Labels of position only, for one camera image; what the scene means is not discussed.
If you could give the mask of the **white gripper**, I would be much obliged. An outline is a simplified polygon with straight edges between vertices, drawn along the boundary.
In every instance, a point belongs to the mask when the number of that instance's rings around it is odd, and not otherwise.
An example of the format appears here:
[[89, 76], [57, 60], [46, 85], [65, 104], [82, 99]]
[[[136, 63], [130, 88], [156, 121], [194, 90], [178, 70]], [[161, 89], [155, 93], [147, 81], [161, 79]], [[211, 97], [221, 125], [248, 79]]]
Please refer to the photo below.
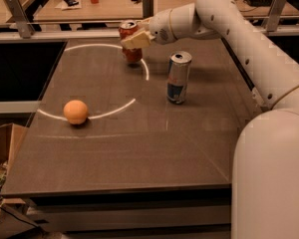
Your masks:
[[171, 43], [173, 35], [169, 22], [170, 12], [171, 10], [160, 11], [152, 17], [138, 21], [139, 30], [122, 39], [122, 46], [132, 50], [148, 47], [153, 40], [162, 45]]

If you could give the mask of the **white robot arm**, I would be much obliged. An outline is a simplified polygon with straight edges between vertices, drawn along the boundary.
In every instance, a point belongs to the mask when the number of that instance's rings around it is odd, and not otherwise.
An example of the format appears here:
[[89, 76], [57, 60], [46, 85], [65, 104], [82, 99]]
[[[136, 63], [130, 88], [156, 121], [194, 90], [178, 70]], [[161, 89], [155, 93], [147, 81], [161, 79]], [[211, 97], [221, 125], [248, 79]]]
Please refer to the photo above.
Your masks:
[[159, 12], [122, 44], [215, 37], [232, 49], [268, 108], [236, 144], [231, 239], [299, 239], [299, 64], [245, 20], [234, 0], [196, 0]]

